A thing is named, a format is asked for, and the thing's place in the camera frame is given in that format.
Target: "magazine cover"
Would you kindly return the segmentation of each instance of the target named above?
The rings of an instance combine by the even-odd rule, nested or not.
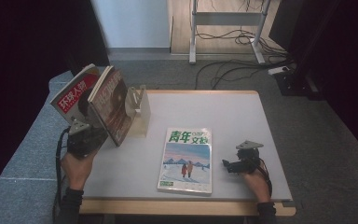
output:
[[[127,91],[120,71],[108,66],[88,99],[116,146],[120,146],[124,141],[133,120],[126,113]]]
[[[72,124],[74,119],[83,123],[94,123],[100,126],[98,120],[90,121],[93,116],[88,113],[88,92],[100,77],[98,68],[94,64],[86,66],[68,84],[66,84],[50,101],[50,104]]]
[[[212,132],[169,128],[158,189],[212,193]]]

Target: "wall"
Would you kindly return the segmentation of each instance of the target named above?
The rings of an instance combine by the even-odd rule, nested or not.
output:
[[[107,48],[169,48],[167,0],[91,0]]]

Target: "hand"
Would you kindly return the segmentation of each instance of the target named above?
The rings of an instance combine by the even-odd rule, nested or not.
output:
[[[83,190],[87,178],[91,173],[92,162],[98,150],[93,150],[87,157],[79,159],[67,152],[62,160],[61,167],[65,171],[70,189]]]
[[[264,162],[261,161],[260,167],[265,171]],[[269,186],[267,185],[266,179],[259,170],[255,170],[251,174],[241,173],[246,185],[255,194],[259,203],[269,203],[271,197],[269,196]]]

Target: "white tabletop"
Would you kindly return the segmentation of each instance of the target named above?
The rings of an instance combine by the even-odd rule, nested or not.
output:
[[[235,146],[250,140],[259,149],[273,186],[272,200],[292,200],[269,125],[255,91],[148,91],[151,119],[146,138],[127,137],[120,147],[108,139],[94,159],[85,198],[121,200],[253,200],[242,178],[229,174],[222,160],[237,161]],[[157,190],[168,128],[212,130],[211,195]]]

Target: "power strip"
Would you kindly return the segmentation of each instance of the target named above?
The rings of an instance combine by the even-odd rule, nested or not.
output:
[[[278,74],[278,73],[287,72],[289,70],[290,69],[288,67],[286,67],[286,66],[277,67],[277,68],[269,69],[268,74],[272,76],[272,75],[275,75],[275,74]]]

